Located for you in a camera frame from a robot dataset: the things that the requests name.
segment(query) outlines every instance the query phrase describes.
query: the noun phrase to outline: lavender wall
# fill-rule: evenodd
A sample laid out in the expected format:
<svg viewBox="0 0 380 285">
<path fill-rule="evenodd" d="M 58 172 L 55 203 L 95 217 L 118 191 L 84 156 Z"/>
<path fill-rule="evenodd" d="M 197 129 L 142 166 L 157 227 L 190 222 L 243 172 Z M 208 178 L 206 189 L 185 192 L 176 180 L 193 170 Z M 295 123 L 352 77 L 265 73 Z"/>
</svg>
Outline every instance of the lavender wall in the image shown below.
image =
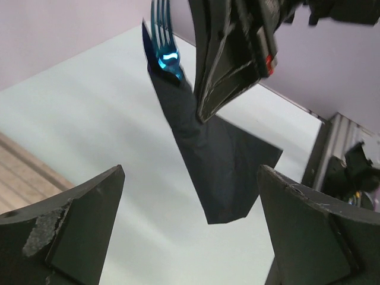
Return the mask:
<svg viewBox="0 0 380 285">
<path fill-rule="evenodd" d="M 0 1 L 0 90 L 138 25 L 150 0 Z"/>
</svg>

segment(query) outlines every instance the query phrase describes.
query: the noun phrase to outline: black plastic part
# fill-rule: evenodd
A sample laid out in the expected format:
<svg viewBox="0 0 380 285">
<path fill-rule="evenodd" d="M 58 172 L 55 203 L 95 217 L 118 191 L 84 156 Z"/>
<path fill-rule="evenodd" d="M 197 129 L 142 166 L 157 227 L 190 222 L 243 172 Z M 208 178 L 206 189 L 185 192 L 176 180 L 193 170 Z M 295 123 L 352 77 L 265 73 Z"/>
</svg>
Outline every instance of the black plastic part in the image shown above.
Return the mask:
<svg viewBox="0 0 380 285">
<path fill-rule="evenodd" d="M 258 182 L 283 285 L 380 284 L 379 213 L 314 191 L 267 166 L 260 168 Z"/>
<path fill-rule="evenodd" d="M 330 158 L 323 193 L 344 199 L 357 191 L 371 193 L 379 188 L 380 170 L 372 167 L 362 146 L 359 142 L 346 153 L 346 163 L 336 157 Z"/>
<path fill-rule="evenodd" d="M 319 165 L 321 164 L 321 157 L 328 139 L 328 135 L 330 133 L 330 129 L 330 122 L 322 122 L 308 164 L 302 177 L 302 185 L 305 185 L 310 188 L 313 187 L 317 170 L 319 168 Z M 280 279 L 280 272 L 278 271 L 278 266 L 276 263 L 276 258 L 274 258 L 273 260 L 265 285 L 282 285 Z"/>
<path fill-rule="evenodd" d="M 373 26 L 380 17 L 380 0 L 309 0 L 308 5 L 311 26 L 315 26 L 319 19 L 328 17 L 339 22 Z"/>
<path fill-rule="evenodd" d="M 362 208 L 375 211 L 375 203 L 373 201 L 373 198 L 369 193 L 363 192 L 362 198 L 361 198 L 361 205 Z"/>
<path fill-rule="evenodd" d="M 51 198 L 0 216 L 0 283 L 96 285 L 122 195 L 116 166 Z"/>
<path fill-rule="evenodd" d="M 285 20 L 301 2 L 189 0 L 197 43 L 194 93 L 202 123 L 270 76 L 277 54 L 274 32 L 278 21 Z"/>
<path fill-rule="evenodd" d="M 288 19 L 286 19 L 285 21 L 284 21 L 284 23 L 286 23 L 286 24 L 293 24 L 293 21 L 295 20 L 295 14 L 293 13 L 292 15 L 290 15 L 289 17 L 288 17 Z"/>
</svg>

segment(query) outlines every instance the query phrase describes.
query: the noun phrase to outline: worn foam padding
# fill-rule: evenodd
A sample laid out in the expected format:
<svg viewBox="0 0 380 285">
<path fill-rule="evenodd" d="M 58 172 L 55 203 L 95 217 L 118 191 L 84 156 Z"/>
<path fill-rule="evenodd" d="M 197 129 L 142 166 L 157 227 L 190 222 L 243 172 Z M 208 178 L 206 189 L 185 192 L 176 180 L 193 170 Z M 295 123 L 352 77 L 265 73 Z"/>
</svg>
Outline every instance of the worn foam padding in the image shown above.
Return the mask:
<svg viewBox="0 0 380 285">
<path fill-rule="evenodd" d="M 99 283 L 124 185 L 116 166 L 0 216 L 0 283 Z"/>
<path fill-rule="evenodd" d="M 260 168 L 258 181 L 278 266 L 271 274 L 279 274 L 282 284 L 380 284 L 379 213 L 305 187 L 268 166 Z"/>
</svg>

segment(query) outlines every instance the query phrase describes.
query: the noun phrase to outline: fork tines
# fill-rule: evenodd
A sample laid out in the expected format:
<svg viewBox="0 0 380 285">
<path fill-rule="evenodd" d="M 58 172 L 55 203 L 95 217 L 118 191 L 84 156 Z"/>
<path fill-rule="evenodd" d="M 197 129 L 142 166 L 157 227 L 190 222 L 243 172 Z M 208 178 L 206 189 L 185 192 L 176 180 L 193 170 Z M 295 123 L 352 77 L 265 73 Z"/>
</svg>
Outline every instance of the fork tines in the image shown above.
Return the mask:
<svg viewBox="0 0 380 285">
<path fill-rule="evenodd" d="M 170 0 L 152 0 L 150 16 L 152 42 L 157 45 L 157 48 L 168 45 L 173 46 L 174 38 L 170 17 Z"/>
</svg>

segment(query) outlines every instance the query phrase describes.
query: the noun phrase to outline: red light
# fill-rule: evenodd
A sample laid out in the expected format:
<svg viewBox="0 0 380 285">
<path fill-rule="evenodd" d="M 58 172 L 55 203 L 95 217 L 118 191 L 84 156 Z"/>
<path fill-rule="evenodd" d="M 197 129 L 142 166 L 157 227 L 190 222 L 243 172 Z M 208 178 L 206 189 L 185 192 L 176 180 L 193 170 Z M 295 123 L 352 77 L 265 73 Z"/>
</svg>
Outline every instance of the red light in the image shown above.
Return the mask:
<svg viewBox="0 0 380 285">
<path fill-rule="evenodd" d="M 265 60 L 265 63 L 267 65 L 269 75 L 272 75 L 274 72 L 274 70 L 272 68 L 272 61 L 273 61 L 273 57 L 271 55 L 268 55 L 266 60 Z"/>
</svg>

